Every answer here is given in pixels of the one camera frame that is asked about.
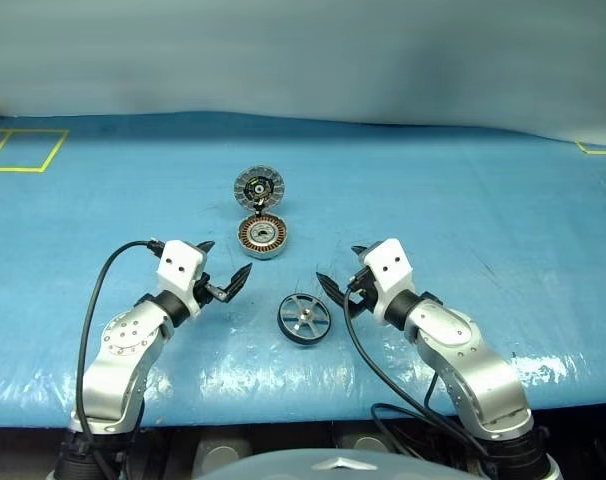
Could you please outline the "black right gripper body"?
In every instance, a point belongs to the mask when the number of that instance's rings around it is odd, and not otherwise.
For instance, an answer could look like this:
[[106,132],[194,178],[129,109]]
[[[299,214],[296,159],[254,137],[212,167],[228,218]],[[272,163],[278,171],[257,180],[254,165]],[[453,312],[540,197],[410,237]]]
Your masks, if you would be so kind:
[[[375,287],[375,276],[372,270],[365,266],[350,280],[344,296],[345,311],[373,311],[378,302],[378,292]],[[351,300],[351,295],[360,297],[358,302]]]

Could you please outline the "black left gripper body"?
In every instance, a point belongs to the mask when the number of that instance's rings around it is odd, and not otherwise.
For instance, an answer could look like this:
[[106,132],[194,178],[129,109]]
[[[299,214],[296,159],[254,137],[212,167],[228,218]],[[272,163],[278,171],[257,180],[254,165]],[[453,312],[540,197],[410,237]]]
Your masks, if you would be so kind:
[[226,303],[228,297],[228,292],[225,289],[210,283],[210,275],[206,272],[203,272],[194,283],[192,293],[199,307],[204,307],[212,300]]

